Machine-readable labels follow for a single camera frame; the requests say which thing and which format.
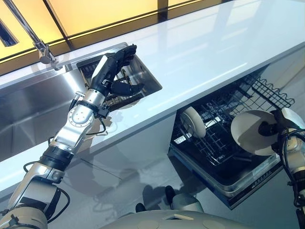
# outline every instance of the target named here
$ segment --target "plate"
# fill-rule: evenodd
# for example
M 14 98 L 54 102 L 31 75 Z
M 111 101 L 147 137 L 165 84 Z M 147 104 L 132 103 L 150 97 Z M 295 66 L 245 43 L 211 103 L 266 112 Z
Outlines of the plate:
M 277 141 L 277 134 L 262 136 L 258 127 L 266 121 L 275 124 L 273 114 L 261 110 L 249 110 L 237 115 L 231 123 L 231 133 L 235 142 L 249 153 L 268 156 L 275 153 L 271 145 Z
M 193 107 L 188 107 L 180 114 L 180 120 L 191 135 L 197 138 L 205 136 L 205 126 L 201 116 Z

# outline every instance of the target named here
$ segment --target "dishwasher rack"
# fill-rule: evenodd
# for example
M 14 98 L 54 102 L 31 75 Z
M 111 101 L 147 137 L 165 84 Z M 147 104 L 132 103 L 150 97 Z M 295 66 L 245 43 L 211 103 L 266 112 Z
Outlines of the dishwasher rack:
M 230 157 L 251 161 L 253 155 L 239 147 L 231 135 L 234 117 L 246 110 L 270 112 L 295 103 L 294 99 L 288 98 L 287 94 L 281 93 L 258 75 L 254 72 L 191 104 L 204 122 L 204 138 L 192 136 L 193 130 L 185 129 L 184 123 L 177 118 L 172 140 L 178 144 L 184 140 L 193 142 L 215 167 Z

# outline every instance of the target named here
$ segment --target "robotic arm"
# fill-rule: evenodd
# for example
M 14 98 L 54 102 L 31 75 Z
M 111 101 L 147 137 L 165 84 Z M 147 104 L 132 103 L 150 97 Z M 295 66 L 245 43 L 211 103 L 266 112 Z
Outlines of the robotic arm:
M 6 215 L 0 221 L 0 229 L 47 228 L 61 192 L 64 192 L 55 184 L 63 179 L 66 167 L 84 141 L 93 120 L 107 117 L 109 110 L 103 105 L 105 98 L 109 93 L 134 95 L 143 88 L 143 84 L 114 82 L 116 74 L 133 59 L 136 48 L 136 45 L 131 45 L 102 57 L 88 91 L 85 94 L 76 93 L 66 124 L 12 194 Z
M 300 228 L 305 228 L 305 123 L 289 108 L 271 112 L 275 124 L 262 122 L 258 132 L 262 136 L 278 134 L 272 149 L 280 156 L 290 178 L 288 185 L 294 192 L 294 206 Z

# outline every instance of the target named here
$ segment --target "faucet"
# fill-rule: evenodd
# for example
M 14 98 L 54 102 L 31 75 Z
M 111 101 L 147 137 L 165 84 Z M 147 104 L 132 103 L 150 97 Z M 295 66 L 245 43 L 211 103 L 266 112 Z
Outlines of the faucet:
M 35 34 L 33 29 L 30 27 L 30 25 L 27 23 L 27 21 L 24 19 L 16 5 L 13 3 L 12 0 L 3 0 L 4 3 L 8 6 L 12 14 L 16 17 L 20 25 L 24 28 L 24 30 L 27 32 L 27 34 L 32 38 L 33 45 L 39 52 L 39 60 L 41 63 L 44 64 L 51 64 L 52 68 L 55 70 L 59 70 L 62 68 L 62 66 L 57 66 L 58 61 L 54 57 L 54 55 L 49 50 L 49 44 L 45 44 L 41 39 L 38 38 L 38 36 Z

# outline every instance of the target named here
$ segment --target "dishwasher door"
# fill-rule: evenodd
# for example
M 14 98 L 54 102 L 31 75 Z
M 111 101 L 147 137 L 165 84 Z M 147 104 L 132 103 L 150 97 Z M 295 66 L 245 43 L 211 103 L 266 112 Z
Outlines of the dishwasher door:
M 272 111 L 295 101 L 261 79 L 265 67 L 235 81 L 192 106 L 204 122 L 204 138 L 192 136 L 177 112 L 172 134 L 172 153 L 230 209 L 235 208 L 281 169 L 277 154 L 257 156 L 238 146 L 231 122 L 246 110 Z

